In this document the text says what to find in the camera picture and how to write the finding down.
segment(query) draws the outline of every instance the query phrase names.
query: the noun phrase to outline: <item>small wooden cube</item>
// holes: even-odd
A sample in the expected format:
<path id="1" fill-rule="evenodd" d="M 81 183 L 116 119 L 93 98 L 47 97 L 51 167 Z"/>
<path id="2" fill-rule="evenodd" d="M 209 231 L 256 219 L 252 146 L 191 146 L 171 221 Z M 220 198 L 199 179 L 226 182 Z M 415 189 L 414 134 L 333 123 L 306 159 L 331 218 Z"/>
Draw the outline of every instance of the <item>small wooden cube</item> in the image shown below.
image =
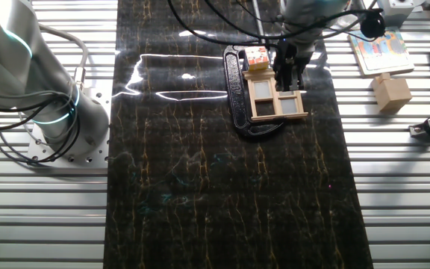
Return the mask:
<path id="1" fill-rule="evenodd" d="M 267 69 L 269 67 L 267 48 L 263 46 L 246 48 L 245 61 L 248 71 Z"/>
<path id="2" fill-rule="evenodd" d="M 385 81 L 385 80 L 390 80 L 391 76 L 389 75 L 389 73 L 382 73 L 381 75 L 375 77 L 373 79 L 373 82 L 371 82 L 371 88 L 374 90 L 377 87 L 379 87 L 379 85 Z"/>
<path id="3" fill-rule="evenodd" d="M 412 99 L 405 78 L 382 79 L 373 90 L 380 111 L 398 111 Z"/>

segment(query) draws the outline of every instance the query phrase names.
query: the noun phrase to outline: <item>mounting plate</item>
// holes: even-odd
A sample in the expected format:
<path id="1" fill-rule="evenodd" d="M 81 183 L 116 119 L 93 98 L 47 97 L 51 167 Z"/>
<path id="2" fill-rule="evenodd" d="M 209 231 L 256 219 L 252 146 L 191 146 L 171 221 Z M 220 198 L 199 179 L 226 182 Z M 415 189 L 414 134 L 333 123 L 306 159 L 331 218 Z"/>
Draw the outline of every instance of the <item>mounting plate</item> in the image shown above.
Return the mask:
<path id="1" fill-rule="evenodd" d="M 424 143 L 430 143 L 430 132 L 427 132 L 426 129 L 430 129 L 429 119 L 427 119 L 424 123 L 416 124 L 415 126 L 409 126 L 409 133 L 411 134 L 412 138 L 421 140 Z"/>
<path id="2" fill-rule="evenodd" d="M 262 137 L 273 133 L 284 124 L 284 119 L 255 123 L 250 118 L 249 104 L 244 96 L 243 76 L 239 54 L 243 46 L 228 46 L 223 52 L 228 103 L 235 130 L 244 137 Z"/>
<path id="3" fill-rule="evenodd" d="M 107 115 L 110 118 L 110 101 L 111 95 L 109 93 L 103 93 L 100 89 L 87 88 L 84 89 L 84 94 L 92 99 L 97 100 L 101 103 Z M 32 134 L 44 141 L 43 132 L 41 128 L 34 124 Z M 31 139 L 29 143 L 28 157 L 37 157 L 38 159 L 44 159 L 49 157 L 54 150 L 50 146 L 37 144 L 34 139 Z M 105 135 L 105 139 L 102 143 L 94 149 L 92 152 L 88 152 L 84 155 L 79 156 L 68 156 L 65 155 L 56 161 L 47 163 L 50 167 L 56 168 L 108 168 L 108 156 L 109 156 L 109 129 Z"/>

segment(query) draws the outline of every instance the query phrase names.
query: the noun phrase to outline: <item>wooden window frame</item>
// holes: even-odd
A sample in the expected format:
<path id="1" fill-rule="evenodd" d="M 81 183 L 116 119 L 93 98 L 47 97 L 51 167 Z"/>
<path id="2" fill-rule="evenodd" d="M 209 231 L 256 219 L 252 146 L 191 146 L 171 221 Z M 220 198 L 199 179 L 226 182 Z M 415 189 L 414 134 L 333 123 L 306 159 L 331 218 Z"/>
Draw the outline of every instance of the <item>wooden window frame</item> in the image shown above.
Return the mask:
<path id="1" fill-rule="evenodd" d="M 257 71 L 245 71 L 243 76 L 248 82 L 248 89 L 250 95 L 250 104 L 252 106 L 252 121 L 265 121 L 274 120 L 280 118 L 287 119 L 300 119 L 305 118 L 308 112 L 303 110 L 303 102 L 301 93 L 299 90 L 293 91 L 291 95 L 281 95 L 282 92 L 276 90 L 275 72 L 272 69 L 257 70 Z M 269 87 L 270 97 L 257 98 L 255 93 L 255 83 L 267 82 Z M 281 106 L 281 100 L 292 99 L 295 102 L 296 113 L 283 114 L 283 108 Z M 272 102 L 273 103 L 273 115 L 258 116 L 256 104 L 257 102 Z"/>

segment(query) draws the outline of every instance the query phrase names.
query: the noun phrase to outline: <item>black marble surface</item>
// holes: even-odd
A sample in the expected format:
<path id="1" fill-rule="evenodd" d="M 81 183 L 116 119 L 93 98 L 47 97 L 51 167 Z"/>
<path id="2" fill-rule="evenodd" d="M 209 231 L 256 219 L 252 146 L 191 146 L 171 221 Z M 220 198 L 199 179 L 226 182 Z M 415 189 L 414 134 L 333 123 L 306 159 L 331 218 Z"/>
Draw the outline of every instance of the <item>black marble surface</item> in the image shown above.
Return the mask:
<path id="1" fill-rule="evenodd" d="M 203 1 L 175 6 L 201 34 L 247 39 Z M 309 117 L 247 141 L 232 127 L 224 46 L 184 31 L 165 0 L 120 0 L 118 17 L 105 268 L 373 267 L 322 43 L 305 74 Z"/>

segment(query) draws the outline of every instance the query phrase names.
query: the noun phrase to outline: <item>wooden toy block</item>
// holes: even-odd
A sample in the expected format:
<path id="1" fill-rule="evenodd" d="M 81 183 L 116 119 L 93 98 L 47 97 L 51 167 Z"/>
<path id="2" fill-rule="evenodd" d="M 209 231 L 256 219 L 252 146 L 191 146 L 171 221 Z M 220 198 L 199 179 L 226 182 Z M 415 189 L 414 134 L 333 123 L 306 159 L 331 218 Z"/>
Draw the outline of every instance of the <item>wooden toy block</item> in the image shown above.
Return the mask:
<path id="1" fill-rule="evenodd" d="M 380 111 L 398 111 L 412 99 L 405 78 L 391 79 L 389 74 L 383 73 L 371 85 Z"/>
<path id="2" fill-rule="evenodd" d="M 267 48 L 263 46 L 246 48 L 245 61 L 248 67 L 248 71 L 267 69 L 269 66 Z"/>
<path id="3" fill-rule="evenodd" d="M 248 82 L 252 121 L 305 118 L 299 90 L 279 92 L 276 90 L 275 72 L 272 69 L 245 71 L 243 76 Z"/>

